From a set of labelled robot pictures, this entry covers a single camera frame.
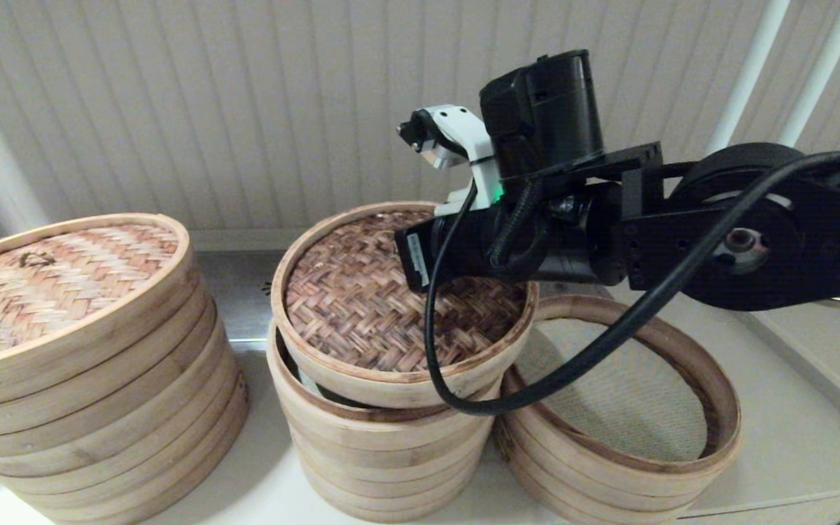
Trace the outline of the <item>large light bamboo steamer stack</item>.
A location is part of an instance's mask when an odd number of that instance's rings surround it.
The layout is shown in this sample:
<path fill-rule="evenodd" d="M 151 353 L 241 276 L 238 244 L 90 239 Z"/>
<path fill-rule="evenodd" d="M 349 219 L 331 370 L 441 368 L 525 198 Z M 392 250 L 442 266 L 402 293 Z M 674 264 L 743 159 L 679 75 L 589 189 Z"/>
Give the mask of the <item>large light bamboo steamer stack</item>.
<path fill-rule="evenodd" d="M 0 371 L 0 484 L 59 525 L 136 525 L 219 465 L 249 412 L 206 285 L 97 333 L 27 343 Z"/>

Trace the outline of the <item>white metal pole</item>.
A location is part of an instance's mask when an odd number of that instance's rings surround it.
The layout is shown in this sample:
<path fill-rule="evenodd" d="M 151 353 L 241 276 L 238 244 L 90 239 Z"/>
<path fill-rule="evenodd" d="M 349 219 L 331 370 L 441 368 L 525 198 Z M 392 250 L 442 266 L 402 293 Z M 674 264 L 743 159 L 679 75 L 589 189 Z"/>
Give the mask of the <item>white metal pole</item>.
<path fill-rule="evenodd" d="M 817 59 L 807 74 L 804 85 L 799 90 L 796 102 L 785 120 L 783 129 L 777 136 L 777 143 L 795 147 L 803 136 L 806 124 L 812 116 L 820 97 L 823 95 L 840 60 L 840 3 L 833 23 L 821 45 Z"/>
<path fill-rule="evenodd" d="M 774 40 L 782 27 L 791 0 L 763 0 L 763 12 L 752 39 L 744 54 L 744 60 L 734 85 L 723 106 L 719 120 L 706 146 L 706 153 L 717 152 L 730 145 L 734 132 L 742 120 L 751 94 L 766 66 Z"/>

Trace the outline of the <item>large light woven steamer lid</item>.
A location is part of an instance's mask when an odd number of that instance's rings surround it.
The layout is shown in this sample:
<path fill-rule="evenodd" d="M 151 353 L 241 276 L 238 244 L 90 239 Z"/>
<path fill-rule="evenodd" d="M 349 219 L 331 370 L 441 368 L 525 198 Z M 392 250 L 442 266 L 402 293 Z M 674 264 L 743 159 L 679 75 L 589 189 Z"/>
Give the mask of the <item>large light woven steamer lid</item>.
<path fill-rule="evenodd" d="M 74 219 L 0 240 L 0 403 L 121 352 L 200 281 L 189 233 L 160 214 Z"/>

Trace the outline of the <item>grey cloth steamer liner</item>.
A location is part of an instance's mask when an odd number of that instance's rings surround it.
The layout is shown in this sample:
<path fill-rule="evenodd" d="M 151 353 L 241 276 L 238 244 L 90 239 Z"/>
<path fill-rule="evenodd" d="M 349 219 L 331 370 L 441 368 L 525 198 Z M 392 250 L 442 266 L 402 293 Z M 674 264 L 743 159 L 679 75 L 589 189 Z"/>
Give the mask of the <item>grey cloth steamer liner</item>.
<path fill-rule="evenodd" d="M 606 329 L 579 319 L 540 320 L 516 361 L 518 372 L 526 384 L 544 378 Z M 637 339 L 542 403 L 576 431 L 623 454 L 686 462 L 698 459 L 707 445 L 700 399 L 676 369 Z"/>

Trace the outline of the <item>dark woven bamboo steamer lid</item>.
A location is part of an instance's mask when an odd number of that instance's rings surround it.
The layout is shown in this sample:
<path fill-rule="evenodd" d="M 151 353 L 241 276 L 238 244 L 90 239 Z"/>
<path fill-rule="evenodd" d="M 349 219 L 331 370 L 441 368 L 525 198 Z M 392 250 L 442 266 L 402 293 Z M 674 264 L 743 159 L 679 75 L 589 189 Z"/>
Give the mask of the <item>dark woven bamboo steamer lid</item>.
<path fill-rule="evenodd" d="M 439 405 L 424 355 L 426 296 L 409 289 L 397 230 L 429 201 L 360 206 L 318 222 L 284 253 L 271 309 L 293 361 L 318 386 L 378 408 Z M 437 289 L 435 349 L 448 389 L 469 399 L 501 379 L 533 323 L 535 283 L 463 278 Z"/>

